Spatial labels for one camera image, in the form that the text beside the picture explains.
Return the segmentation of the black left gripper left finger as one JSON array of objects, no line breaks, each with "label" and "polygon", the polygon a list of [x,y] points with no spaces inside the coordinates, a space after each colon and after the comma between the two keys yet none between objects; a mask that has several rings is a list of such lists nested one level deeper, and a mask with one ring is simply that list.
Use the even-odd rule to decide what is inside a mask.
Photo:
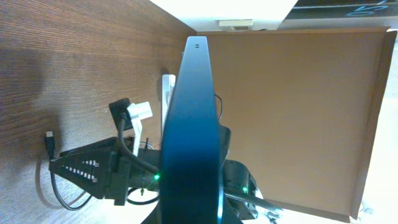
[{"label": "black left gripper left finger", "polygon": [[161,224],[160,209],[153,209],[153,211],[151,211],[151,213],[141,222],[141,224]]}]

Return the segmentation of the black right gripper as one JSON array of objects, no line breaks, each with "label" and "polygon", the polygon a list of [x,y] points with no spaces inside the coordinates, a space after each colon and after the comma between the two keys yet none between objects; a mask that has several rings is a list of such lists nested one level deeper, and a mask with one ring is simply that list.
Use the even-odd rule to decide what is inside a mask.
[{"label": "black right gripper", "polygon": [[115,205],[127,202],[129,189],[158,191],[155,175],[123,157],[117,141],[112,137],[62,152],[50,161],[49,171],[97,199],[113,200]]}]

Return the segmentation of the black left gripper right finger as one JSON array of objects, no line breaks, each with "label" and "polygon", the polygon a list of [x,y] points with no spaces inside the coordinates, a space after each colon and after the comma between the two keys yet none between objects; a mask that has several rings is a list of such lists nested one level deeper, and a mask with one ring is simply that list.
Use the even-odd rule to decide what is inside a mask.
[{"label": "black left gripper right finger", "polygon": [[234,210],[227,198],[223,200],[222,224],[243,224],[243,222],[234,213]]}]

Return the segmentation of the blue Samsung Galaxy smartphone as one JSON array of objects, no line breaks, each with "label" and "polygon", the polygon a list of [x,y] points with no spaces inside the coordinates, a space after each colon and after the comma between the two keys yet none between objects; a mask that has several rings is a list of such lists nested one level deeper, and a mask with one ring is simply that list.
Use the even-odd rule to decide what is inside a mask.
[{"label": "blue Samsung Galaxy smartphone", "polygon": [[208,41],[187,39],[162,136],[162,223],[221,223],[218,120]]}]

